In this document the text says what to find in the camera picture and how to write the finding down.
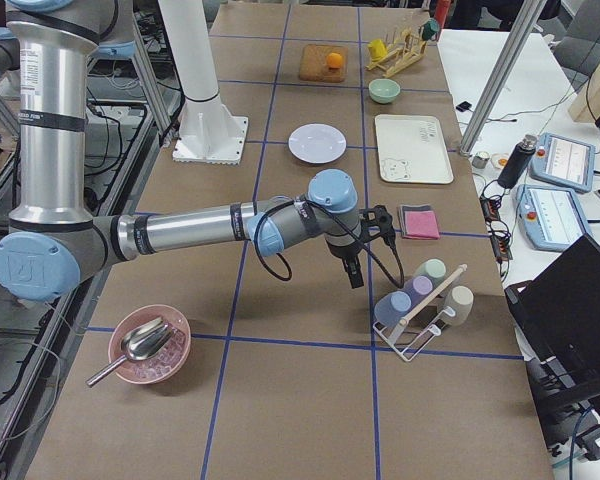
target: wooden cutting board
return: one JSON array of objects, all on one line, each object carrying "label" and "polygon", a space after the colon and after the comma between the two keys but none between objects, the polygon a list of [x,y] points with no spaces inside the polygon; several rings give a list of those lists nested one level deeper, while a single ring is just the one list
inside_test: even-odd
[{"label": "wooden cutting board", "polygon": [[[327,55],[330,53],[339,53],[342,55],[341,68],[329,68],[327,66]],[[301,80],[311,82],[343,82],[347,75],[347,53],[346,47],[337,45],[314,45],[309,44],[302,51],[302,60],[300,62]]]}]

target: blue cable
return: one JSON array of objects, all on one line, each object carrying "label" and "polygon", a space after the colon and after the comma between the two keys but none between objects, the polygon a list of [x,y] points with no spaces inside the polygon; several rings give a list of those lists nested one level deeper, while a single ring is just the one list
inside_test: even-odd
[{"label": "blue cable", "polygon": [[569,448],[569,480],[573,480],[573,453],[576,447],[576,437],[578,436],[578,429],[580,428],[580,424],[584,420],[589,412],[593,410],[593,407],[587,408],[584,412],[580,414],[580,418],[576,422],[576,425],[573,427],[573,433],[571,434],[571,447]]}]

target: spoon handle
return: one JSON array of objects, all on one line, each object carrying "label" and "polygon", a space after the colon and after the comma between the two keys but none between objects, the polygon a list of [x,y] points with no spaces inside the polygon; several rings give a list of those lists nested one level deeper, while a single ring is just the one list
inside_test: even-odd
[{"label": "spoon handle", "polygon": [[125,355],[119,356],[113,362],[111,362],[109,365],[104,367],[102,370],[100,370],[98,373],[96,373],[93,377],[91,377],[89,380],[87,380],[87,386],[93,387],[96,383],[98,383],[104,377],[109,375],[111,372],[113,372],[116,368],[118,368],[120,365],[122,365],[126,361],[127,361],[127,357]]}]

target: blue framed tablet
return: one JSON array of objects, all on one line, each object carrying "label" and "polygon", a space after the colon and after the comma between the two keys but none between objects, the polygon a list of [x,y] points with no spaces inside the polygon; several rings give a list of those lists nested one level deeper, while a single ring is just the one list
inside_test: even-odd
[{"label": "blue framed tablet", "polygon": [[527,238],[538,250],[563,252],[583,234],[591,235],[578,195],[571,188],[521,185],[516,202]]},{"label": "blue framed tablet", "polygon": [[538,138],[529,173],[537,180],[576,192],[590,192],[596,149],[588,143],[544,133]]}]

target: computer monitor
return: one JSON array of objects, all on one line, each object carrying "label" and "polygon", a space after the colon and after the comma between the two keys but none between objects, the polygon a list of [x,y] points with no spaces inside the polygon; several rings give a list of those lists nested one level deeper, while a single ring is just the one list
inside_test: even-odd
[{"label": "computer monitor", "polygon": [[[600,377],[600,246],[585,234],[507,299],[541,361],[555,356],[576,385]],[[600,396],[589,402],[600,415]]]}]

